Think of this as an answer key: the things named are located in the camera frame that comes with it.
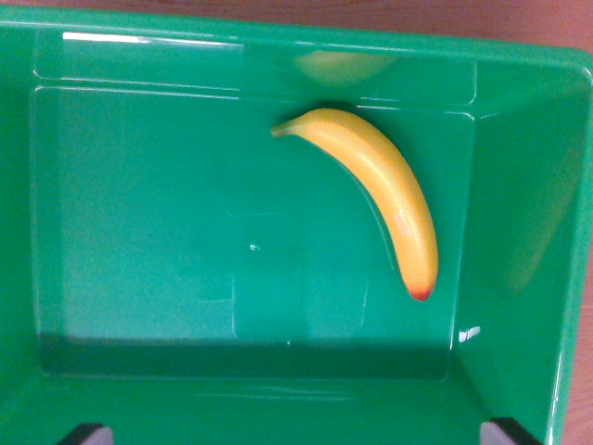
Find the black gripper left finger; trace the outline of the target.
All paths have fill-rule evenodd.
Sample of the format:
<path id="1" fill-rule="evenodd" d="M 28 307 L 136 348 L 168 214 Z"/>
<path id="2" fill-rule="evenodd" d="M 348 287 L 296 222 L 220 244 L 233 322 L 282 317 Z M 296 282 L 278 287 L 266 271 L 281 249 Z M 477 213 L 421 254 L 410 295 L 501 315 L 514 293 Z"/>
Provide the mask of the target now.
<path id="1" fill-rule="evenodd" d="M 79 424 L 58 445 L 113 445 L 112 429 L 103 424 Z"/>

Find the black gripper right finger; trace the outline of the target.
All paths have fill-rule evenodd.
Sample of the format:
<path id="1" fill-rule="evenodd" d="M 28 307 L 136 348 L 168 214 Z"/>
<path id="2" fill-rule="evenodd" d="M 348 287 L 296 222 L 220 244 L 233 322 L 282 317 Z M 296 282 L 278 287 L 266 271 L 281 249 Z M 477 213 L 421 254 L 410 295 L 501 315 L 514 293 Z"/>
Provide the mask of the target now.
<path id="1" fill-rule="evenodd" d="M 541 442 L 511 417 L 490 419 L 480 425 L 480 445 L 541 445 Z"/>

